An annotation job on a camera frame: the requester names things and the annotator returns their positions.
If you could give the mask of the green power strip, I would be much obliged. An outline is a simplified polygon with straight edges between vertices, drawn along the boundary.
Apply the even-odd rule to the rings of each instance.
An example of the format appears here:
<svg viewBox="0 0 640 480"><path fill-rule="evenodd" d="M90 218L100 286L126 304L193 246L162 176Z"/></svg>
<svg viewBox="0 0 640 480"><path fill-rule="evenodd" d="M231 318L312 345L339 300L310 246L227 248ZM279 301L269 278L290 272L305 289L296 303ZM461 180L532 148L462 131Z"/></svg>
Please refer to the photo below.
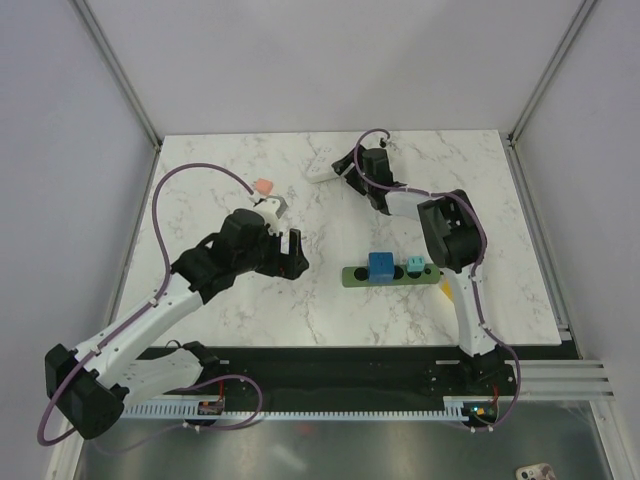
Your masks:
<svg viewBox="0 0 640 480"><path fill-rule="evenodd" d="M369 270L365 266L344 267L341 272L341 283L344 288L437 285L443 279L444 273L431 264L419 272L409 272L405 265L396 265L393 276L384 277L382 281L370 280Z"/></svg>

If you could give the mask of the blue cube socket adapter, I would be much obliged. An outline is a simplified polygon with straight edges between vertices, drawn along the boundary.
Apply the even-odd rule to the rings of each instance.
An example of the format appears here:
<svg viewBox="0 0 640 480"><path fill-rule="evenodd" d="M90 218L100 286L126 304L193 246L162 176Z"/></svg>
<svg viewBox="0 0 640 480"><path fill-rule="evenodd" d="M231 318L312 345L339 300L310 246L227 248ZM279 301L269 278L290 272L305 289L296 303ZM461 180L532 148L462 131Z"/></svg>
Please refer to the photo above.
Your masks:
<svg viewBox="0 0 640 480"><path fill-rule="evenodd" d="M368 255L368 281L389 284L394 280L395 263L392 252L370 252Z"/></svg>

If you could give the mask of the teal plug adapter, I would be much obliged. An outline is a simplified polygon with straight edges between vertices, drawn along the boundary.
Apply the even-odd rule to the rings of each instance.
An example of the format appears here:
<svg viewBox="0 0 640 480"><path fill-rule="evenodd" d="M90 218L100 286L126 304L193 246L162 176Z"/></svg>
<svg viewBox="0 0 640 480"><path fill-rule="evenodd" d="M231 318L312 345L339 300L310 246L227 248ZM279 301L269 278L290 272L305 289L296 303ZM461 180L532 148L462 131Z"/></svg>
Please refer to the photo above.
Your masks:
<svg viewBox="0 0 640 480"><path fill-rule="evenodd" d="M425 265L423 256L410 256L406 262L406 271L410 276L420 276L424 272Z"/></svg>

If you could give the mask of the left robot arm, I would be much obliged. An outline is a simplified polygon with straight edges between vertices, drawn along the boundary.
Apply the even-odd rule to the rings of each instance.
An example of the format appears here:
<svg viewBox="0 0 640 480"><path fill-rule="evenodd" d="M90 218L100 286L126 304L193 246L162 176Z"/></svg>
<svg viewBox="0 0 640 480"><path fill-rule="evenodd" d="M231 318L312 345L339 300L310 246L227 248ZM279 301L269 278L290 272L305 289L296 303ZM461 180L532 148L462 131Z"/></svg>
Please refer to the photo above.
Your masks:
<svg viewBox="0 0 640 480"><path fill-rule="evenodd" d="M92 440L130 406L166 392L215 389L220 371L198 342L155 360L140 356L172 326L231 288L240 275L298 279L309 267L301 233L290 229L283 234L276 227L273 214L235 210L219 231L170 265L158 291L129 317L73 349L52 347L44 358L45 411L58 409L73 432Z"/></svg>

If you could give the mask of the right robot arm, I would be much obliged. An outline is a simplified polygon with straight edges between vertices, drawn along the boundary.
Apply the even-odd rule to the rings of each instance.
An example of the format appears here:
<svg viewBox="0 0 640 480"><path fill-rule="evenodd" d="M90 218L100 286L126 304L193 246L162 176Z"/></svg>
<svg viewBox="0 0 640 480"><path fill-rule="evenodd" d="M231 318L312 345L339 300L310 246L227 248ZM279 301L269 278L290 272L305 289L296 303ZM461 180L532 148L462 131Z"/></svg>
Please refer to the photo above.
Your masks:
<svg viewBox="0 0 640 480"><path fill-rule="evenodd" d="M333 172L384 215L421 225L428 257L445 274L453 294L462 352L458 381L467 392L483 392L503 366L497 337L485 318L482 263L487 238L465 191L427 193L397 182L383 148L354 148L331 164Z"/></svg>

